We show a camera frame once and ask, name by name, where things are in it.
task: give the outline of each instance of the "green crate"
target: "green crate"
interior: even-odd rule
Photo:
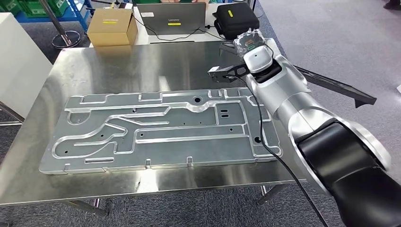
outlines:
[[[14,16],[21,11],[17,3],[17,0],[0,0],[0,7],[1,7],[0,11],[10,12]]]
[[[26,17],[48,17],[38,0],[16,0]],[[56,17],[69,7],[67,0],[46,0]]]

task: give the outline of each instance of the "black case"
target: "black case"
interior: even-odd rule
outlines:
[[[245,2],[219,6],[213,16],[217,32],[228,40],[236,39],[249,28],[259,28],[258,18]]]

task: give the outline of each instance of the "aluminum plate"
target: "aluminum plate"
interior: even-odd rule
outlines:
[[[263,111],[268,146],[279,139]],[[274,159],[246,88],[72,96],[39,170],[45,174],[213,166]]]

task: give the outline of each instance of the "gray carpet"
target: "gray carpet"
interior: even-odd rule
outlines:
[[[393,156],[392,174],[400,179],[401,154],[397,148],[401,141],[397,136],[401,127],[397,116],[401,104],[400,94],[395,91],[401,84],[400,15],[383,10],[380,0],[261,0],[261,4],[269,18],[261,18],[261,30],[266,37],[276,38],[277,34],[293,63],[378,96],[374,107],[355,110],[350,99],[310,86],[324,106],[360,122],[382,141]],[[52,35],[43,33],[55,29],[35,26],[24,28],[53,62],[58,53],[46,40]],[[0,130],[0,157],[5,155],[17,129]],[[333,199],[318,195],[309,184],[305,186],[329,226],[343,226]],[[322,226],[296,185],[288,186],[261,207],[256,205],[259,196],[259,188],[248,187],[103,199],[101,207],[111,211],[106,218],[59,203],[1,207],[0,222],[10,221],[17,227]]]

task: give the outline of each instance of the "reflective table surface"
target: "reflective table surface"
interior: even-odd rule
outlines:
[[[279,53],[274,41],[269,42]],[[292,182],[277,161],[75,175],[39,172],[42,155],[70,96],[242,87],[236,82],[213,83],[209,78],[211,67],[239,63],[231,53],[219,56],[219,45],[169,43],[62,50],[0,166],[0,205]],[[283,159],[303,178],[284,129],[278,122],[275,125]]]

